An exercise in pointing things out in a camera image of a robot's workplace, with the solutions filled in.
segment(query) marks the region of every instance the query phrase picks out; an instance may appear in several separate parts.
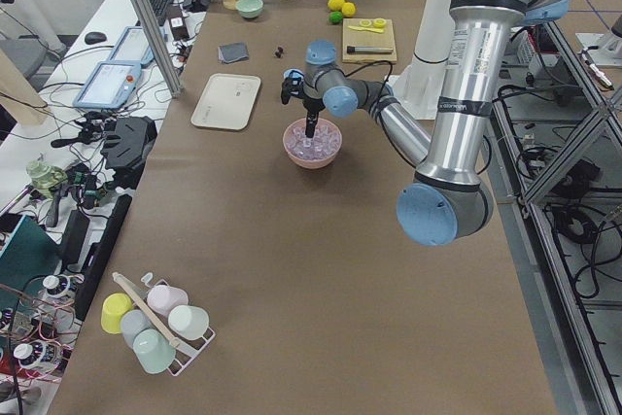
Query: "mint green bowl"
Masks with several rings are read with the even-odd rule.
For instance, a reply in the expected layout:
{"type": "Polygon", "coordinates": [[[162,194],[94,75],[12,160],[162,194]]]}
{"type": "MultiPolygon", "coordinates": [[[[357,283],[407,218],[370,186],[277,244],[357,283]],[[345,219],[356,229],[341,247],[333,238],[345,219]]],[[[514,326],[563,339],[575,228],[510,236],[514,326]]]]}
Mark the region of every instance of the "mint green bowl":
{"type": "Polygon", "coordinates": [[[243,18],[252,19],[261,15],[263,10],[262,0],[238,0],[235,8],[243,18]]]}

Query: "pink bowl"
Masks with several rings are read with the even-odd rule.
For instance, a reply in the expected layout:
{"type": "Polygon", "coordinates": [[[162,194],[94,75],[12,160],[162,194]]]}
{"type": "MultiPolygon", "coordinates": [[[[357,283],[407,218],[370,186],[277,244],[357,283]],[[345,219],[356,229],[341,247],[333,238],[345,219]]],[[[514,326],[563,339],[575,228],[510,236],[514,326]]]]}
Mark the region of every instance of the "pink bowl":
{"type": "Polygon", "coordinates": [[[328,156],[307,160],[307,159],[302,159],[294,155],[287,146],[287,140],[290,136],[294,135],[294,129],[301,128],[302,131],[304,131],[305,125],[306,125],[306,119],[300,119],[300,120],[293,122],[292,124],[290,124],[290,126],[286,128],[285,133],[283,133],[283,148],[285,148],[285,152],[288,154],[290,159],[293,162],[295,162],[296,165],[299,165],[300,167],[304,167],[305,169],[319,169],[321,167],[326,167],[327,165],[329,165],[331,162],[334,161],[334,159],[337,157],[337,154],[339,153],[339,150],[341,149],[341,141],[342,141],[341,132],[339,131],[339,128],[337,127],[337,125],[335,125],[331,121],[327,121],[325,119],[318,119],[318,124],[316,126],[316,134],[321,125],[326,125],[328,127],[328,131],[330,132],[336,131],[337,134],[339,135],[339,145],[337,149],[334,151],[334,153],[331,153],[328,156]]]}

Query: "wooden cutting board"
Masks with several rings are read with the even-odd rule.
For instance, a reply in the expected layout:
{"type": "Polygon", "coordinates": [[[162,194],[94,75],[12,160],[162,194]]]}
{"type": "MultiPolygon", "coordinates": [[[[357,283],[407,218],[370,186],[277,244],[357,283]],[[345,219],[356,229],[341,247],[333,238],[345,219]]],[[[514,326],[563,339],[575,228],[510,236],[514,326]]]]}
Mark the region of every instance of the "wooden cutting board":
{"type": "Polygon", "coordinates": [[[355,31],[348,25],[360,26],[359,21],[364,18],[344,18],[341,43],[341,59],[344,63],[368,63],[376,60],[390,60],[397,63],[396,37],[393,31],[393,22],[387,19],[384,33],[370,31],[355,31]],[[376,48],[393,48],[392,53],[347,53],[348,46],[372,46],[376,48]]]}

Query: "bowl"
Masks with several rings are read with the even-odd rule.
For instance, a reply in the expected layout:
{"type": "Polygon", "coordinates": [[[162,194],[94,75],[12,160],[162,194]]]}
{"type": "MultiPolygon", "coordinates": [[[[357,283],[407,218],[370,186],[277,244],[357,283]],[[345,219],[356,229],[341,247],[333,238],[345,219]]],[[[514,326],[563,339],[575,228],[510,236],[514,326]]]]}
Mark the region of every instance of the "bowl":
{"type": "Polygon", "coordinates": [[[297,145],[297,140],[301,141],[298,135],[304,135],[306,119],[300,119],[288,126],[283,133],[283,148],[288,157],[300,167],[305,169],[320,169],[326,167],[337,157],[339,149],[341,149],[341,132],[337,125],[325,119],[318,119],[313,136],[312,157],[303,156],[301,148],[297,145]]]}
{"type": "Polygon", "coordinates": [[[257,18],[263,11],[262,0],[238,0],[235,3],[238,13],[246,19],[257,18]]]}

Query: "computer mouse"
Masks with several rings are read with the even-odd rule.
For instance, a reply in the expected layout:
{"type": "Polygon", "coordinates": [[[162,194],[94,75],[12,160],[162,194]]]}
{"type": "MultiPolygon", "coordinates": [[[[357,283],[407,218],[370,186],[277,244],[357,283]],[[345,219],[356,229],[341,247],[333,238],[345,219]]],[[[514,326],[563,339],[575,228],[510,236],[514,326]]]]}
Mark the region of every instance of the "computer mouse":
{"type": "Polygon", "coordinates": [[[87,44],[97,44],[103,43],[108,38],[104,33],[100,33],[99,31],[90,31],[85,36],[85,43],[87,44]]]}

